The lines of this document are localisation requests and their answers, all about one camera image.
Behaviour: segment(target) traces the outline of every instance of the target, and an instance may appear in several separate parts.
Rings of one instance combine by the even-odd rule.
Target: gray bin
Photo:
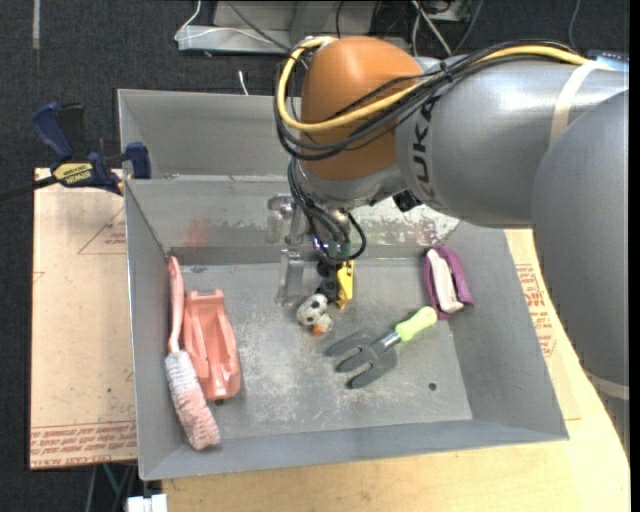
[[[295,301],[275,301],[283,246],[266,241],[266,205],[288,192],[288,157],[272,99],[147,91],[120,91],[119,99],[123,147],[145,143],[153,165],[153,179],[130,180],[125,192],[143,479],[567,438],[502,231],[426,207],[356,210],[371,243],[355,264],[355,298],[333,311],[333,331],[313,336],[295,320]],[[197,247],[194,221],[206,226]],[[428,227],[435,234],[426,240]],[[399,346],[398,366],[380,380],[345,388],[324,351],[361,328],[382,335],[428,304],[422,257],[433,243],[459,255],[475,307]],[[238,343],[242,388],[210,404],[222,442],[204,452],[186,442],[164,373],[169,252],[188,290],[224,292]],[[303,295],[319,279],[310,254]]]

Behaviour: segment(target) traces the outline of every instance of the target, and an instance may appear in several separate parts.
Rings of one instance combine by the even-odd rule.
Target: pink brush
[[[165,370],[169,391],[178,419],[195,450],[202,450],[220,442],[218,425],[198,383],[189,354],[180,350],[179,339],[184,313],[184,282],[178,260],[169,259],[171,278],[172,323],[169,336],[169,354],[165,358]]]

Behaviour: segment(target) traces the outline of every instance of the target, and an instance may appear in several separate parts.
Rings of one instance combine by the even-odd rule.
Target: pink clip
[[[187,295],[183,337],[207,401],[234,396],[240,390],[240,362],[222,291]]]

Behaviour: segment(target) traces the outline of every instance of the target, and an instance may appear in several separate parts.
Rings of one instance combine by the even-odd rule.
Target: dark floor
[[[204,2],[203,18],[215,2]],[[578,49],[629,51],[630,1],[584,0],[573,24]],[[40,4],[34,49],[34,5]],[[407,2],[382,2],[380,16]],[[31,170],[52,154],[38,142],[31,115],[43,104],[81,102],[87,142],[114,154],[118,147],[118,88],[241,94],[236,71],[250,77],[252,94],[272,94],[275,57],[184,55],[173,34],[194,12],[194,1],[6,0],[0,3],[0,191],[26,185]],[[504,40],[568,41],[575,0],[485,1],[463,49]],[[402,22],[394,30],[402,30]],[[447,33],[459,38],[460,31]],[[439,56],[437,45],[422,48]],[[112,508],[108,478],[125,494],[142,492],[125,465],[31,472],[28,468],[30,301],[33,204],[29,195],[0,203],[0,508],[2,511],[85,510],[95,478],[92,510]]]

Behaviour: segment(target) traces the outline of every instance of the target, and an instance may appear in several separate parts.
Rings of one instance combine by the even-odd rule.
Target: blue clamp
[[[52,102],[38,110],[31,118],[33,129],[40,141],[51,148],[57,160],[51,166],[53,180],[65,187],[96,187],[118,195],[123,193],[122,180],[111,171],[111,166],[130,160],[136,179],[151,178],[151,163],[147,148],[141,142],[130,143],[125,153],[103,159],[97,152],[91,152],[85,161],[72,161],[73,147],[60,127],[56,114],[57,103]]]

